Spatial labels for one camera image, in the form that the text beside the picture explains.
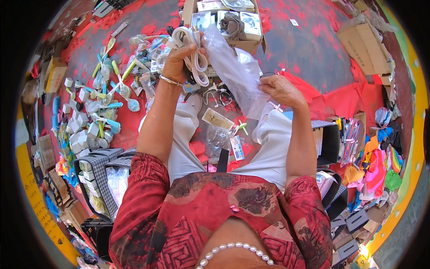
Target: white pants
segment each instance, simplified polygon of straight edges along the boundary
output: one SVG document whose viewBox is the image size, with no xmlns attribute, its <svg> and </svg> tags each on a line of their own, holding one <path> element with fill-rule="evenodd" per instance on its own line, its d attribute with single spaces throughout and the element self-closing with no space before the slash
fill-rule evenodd
<svg viewBox="0 0 430 269">
<path fill-rule="evenodd" d="M 199 159 L 190 150 L 189 141 L 199 126 L 195 109 L 187 103 L 176 106 L 173 123 L 173 144 L 169 156 L 170 185 L 177 178 L 190 173 L 206 171 Z M 285 191 L 286 158 L 291 139 L 292 121 L 277 110 L 272 110 L 257 133 L 261 149 L 243 167 L 232 174 L 258 176 L 276 184 L 282 193 Z"/>
</svg>

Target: clear plastic bag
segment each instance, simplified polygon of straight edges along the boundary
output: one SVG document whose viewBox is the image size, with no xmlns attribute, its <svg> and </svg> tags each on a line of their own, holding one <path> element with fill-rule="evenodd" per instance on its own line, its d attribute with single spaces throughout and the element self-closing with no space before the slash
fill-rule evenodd
<svg viewBox="0 0 430 269">
<path fill-rule="evenodd" d="M 230 138 L 232 131 L 222 127 L 209 125 L 206 131 L 205 155 L 211 158 L 219 158 L 221 149 L 230 150 Z"/>
<path fill-rule="evenodd" d="M 102 84 L 102 78 L 103 75 L 101 74 L 101 72 L 97 72 L 97 75 L 94 79 L 94 81 L 92 82 L 92 86 L 94 87 L 94 89 L 99 90 L 101 89 L 101 84 Z"/>
<path fill-rule="evenodd" d="M 216 25 L 206 29 L 205 40 L 212 67 L 234 95 L 242 113 L 247 118 L 259 120 L 270 96 L 258 89 L 258 61 L 241 49 L 236 49 L 240 55 L 236 57 Z"/>
<path fill-rule="evenodd" d="M 128 188 L 129 170 L 128 167 L 106 168 L 107 185 L 118 207 L 121 206 L 124 193 Z"/>
</svg>

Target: silver bracelet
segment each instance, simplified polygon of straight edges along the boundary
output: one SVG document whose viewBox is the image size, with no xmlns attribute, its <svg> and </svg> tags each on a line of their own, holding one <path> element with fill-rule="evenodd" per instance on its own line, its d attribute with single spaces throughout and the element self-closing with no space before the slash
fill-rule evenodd
<svg viewBox="0 0 430 269">
<path fill-rule="evenodd" d="M 164 79 L 165 81 L 167 81 L 167 82 L 169 82 L 169 83 L 171 83 L 171 84 L 173 84 L 173 85 L 176 85 L 176 86 L 183 86 L 183 84 L 181 84 L 181 83 L 179 83 L 179 82 L 176 82 L 176 81 L 173 81 L 173 80 L 170 80 L 170 79 L 168 79 L 168 78 L 166 78 L 166 77 L 163 77 L 162 75 L 160 75 L 160 78 L 161 79 Z"/>
</svg>

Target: pearl necklace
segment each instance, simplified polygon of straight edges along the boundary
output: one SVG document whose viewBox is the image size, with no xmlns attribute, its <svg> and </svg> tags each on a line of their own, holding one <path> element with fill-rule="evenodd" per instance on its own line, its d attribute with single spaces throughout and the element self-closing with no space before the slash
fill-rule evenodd
<svg viewBox="0 0 430 269">
<path fill-rule="evenodd" d="M 244 249 L 249 249 L 250 251 L 255 252 L 255 254 L 257 254 L 257 256 L 261 257 L 263 261 L 267 261 L 268 265 L 273 265 L 273 260 L 270 260 L 268 255 L 264 255 L 264 253 L 261 250 L 257 250 L 256 247 L 251 246 L 248 243 L 242 244 L 242 242 L 236 242 L 236 243 L 231 242 L 231 243 L 227 243 L 227 245 L 222 244 L 219 247 L 214 247 L 212 249 L 212 252 L 208 252 L 206 254 L 206 256 L 205 256 L 205 259 L 202 259 L 200 261 L 200 265 L 197 266 L 196 269 L 203 269 L 204 266 L 208 265 L 209 260 L 214 257 L 214 254 L 217 254 L 220 250 L 224 250 L 224 249 L 226 249 L 228 247 L 231 248 L 231 247 L 234 247 L 234 246 L 236 246 L 236 247 L 242 247 Z"/>
</svg>

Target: charger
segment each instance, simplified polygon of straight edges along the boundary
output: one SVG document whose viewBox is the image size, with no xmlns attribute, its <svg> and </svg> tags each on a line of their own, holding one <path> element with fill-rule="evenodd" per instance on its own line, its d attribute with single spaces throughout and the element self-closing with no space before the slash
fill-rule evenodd
<svg viewBox="0 0 430 269">
<path fill-rule="evenodd" d="M 172 33 L 172 40 L 174 45 L 169 40 L 165 40 L 166 46 L 181 48 L 188 44 L 196 43 L 197 47 L 200 48 L 200 32 L 194 26 L 191 26 L 191 28 L 184 26 L 176 28 Z M 209 78 L 204 71 L 208 68 L 208 60 L 200 53 L 199 49 L 190 56 L 185 57 L 184 62 L 188 70 L 193 73 L 194 80 L 199 85 L 207 87 Z"/>
</svg>

